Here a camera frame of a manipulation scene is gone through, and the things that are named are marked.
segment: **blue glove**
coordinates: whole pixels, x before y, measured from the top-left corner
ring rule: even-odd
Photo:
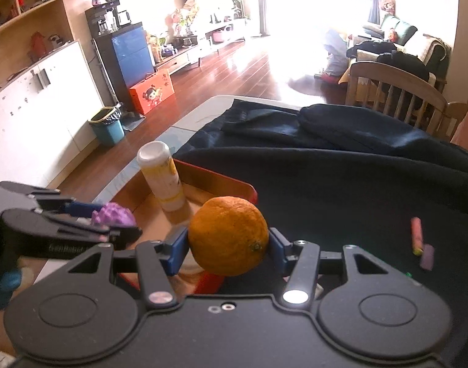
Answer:
[[[21,285],[21,270],[5,272],[0,276],[0,310],[3,310],[9,304],[12,292]]]

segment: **white bottle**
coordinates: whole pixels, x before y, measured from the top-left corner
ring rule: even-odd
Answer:
[[[186,198],[169,147],[162,141],[149,142],[139,149],[137,161],[162,209],[180,209]]]

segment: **trash can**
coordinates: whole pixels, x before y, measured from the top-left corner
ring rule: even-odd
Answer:
[[[100,143],[112,147],[123,139],[125,132],[120,117],[122,112],[115,106],[105,106],[88,121]]]

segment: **purple object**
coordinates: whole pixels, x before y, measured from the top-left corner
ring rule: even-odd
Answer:
[[[122,226],[135,227],[137,225],[135,217],[133,217],[130,209],[122,207],[115,202],[105,204],[99,212],[93,211],[91,223],[105,226],[118,224]]]
[[[420,267],[427,271],[432,271],[433,268],[433,255],[435,249],[432,245],[425,244],[423,246],[423,254],[421,255]]]

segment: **orange fruit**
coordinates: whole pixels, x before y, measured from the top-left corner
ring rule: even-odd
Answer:
[[[240,197],[208,200],[188,229],[191,253],[205,271],[235,276],[256,267],[268,247],[268,226],[261,212]]]

